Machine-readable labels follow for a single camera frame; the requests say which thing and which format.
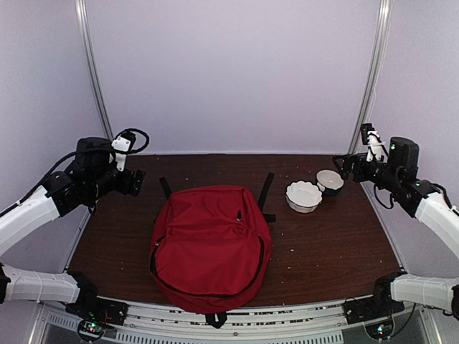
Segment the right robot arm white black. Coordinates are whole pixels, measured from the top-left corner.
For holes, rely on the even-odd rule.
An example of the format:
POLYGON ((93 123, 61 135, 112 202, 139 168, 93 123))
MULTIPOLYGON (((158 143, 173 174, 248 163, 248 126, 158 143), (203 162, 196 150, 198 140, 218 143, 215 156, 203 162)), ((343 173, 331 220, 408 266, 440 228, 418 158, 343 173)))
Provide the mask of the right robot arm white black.
MULTIPOLYGON (((334 156, 342 179, 352 174, 356 183, 370 181, 374 189, 390 193, 412 218, 436 234, 453 254, 458 253, 458 208, 451 204, 444 187, 417 177, 419 146, 408 138, 393 137, 388 148, 374 132, 367 133, 367 153, 334 156), (375 148, 383 148, 382 154, 375 148)), ((458 316, 458 279, 420 277, 392 273, 374 284, 368 311, 383 316, 396 302, 412 302, 458 316)))

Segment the red backpack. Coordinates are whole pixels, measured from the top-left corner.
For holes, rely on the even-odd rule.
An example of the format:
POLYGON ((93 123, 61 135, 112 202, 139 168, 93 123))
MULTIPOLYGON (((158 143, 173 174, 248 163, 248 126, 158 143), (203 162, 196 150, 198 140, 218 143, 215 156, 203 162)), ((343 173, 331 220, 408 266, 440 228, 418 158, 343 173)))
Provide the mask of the red backpack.
POLYGON ((160 179, 166 204, 154 222, 149 270, 171 304, 221 328, 230 310, 257 295, 273 253, 275 215, 263 211, 273 178, 258 198, 235 185, 173 192, 160 179))

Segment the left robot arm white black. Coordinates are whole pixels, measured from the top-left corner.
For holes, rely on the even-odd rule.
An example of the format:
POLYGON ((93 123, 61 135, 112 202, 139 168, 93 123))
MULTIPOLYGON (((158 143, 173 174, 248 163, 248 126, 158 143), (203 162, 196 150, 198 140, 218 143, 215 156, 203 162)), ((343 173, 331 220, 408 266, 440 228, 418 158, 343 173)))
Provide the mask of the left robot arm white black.
MULTIPOLYGON (((99 199, 116 191, 137 196, 145 173, 126 168, 140 130, 128 128, 112 139, 81 138, 75 151, 59 159, 69 161, 63 171, 55 166, 21 199, 1 212, 1 252, 5 253, 36 229, 62 218, 79 206, 96 210, 99 199)), ((103 312, 98 291, 83 274, 52 274, 1 265, 1 301, 57 301, 75 304, 88 318, 103 312)))

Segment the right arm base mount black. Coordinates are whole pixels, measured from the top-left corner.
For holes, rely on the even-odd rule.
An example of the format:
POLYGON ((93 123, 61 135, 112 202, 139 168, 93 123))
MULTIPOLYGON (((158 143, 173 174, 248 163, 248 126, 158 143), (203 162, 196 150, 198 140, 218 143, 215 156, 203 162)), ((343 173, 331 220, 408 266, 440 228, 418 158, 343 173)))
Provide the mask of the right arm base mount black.
POLYGON ((383 300, 373 295, 359 299, 346 298, 342 307, 349 325, 390 317, 404 310, 403 302, 394 301, 391 298, 383 300))

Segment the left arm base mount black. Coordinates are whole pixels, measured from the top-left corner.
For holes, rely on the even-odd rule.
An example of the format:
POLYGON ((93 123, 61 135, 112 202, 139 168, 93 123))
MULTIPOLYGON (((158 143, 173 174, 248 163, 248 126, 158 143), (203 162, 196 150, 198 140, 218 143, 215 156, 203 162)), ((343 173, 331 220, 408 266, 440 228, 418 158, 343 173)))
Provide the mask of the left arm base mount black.
POLYGON ((67 312, 77 315, 83 320, 95 321, 99 324, 123 325, 128 305, 125 302, 103 299, 98 296, 97 287, 81 272, 68 272, 80 289, 73 303, 65 303, 67 312))

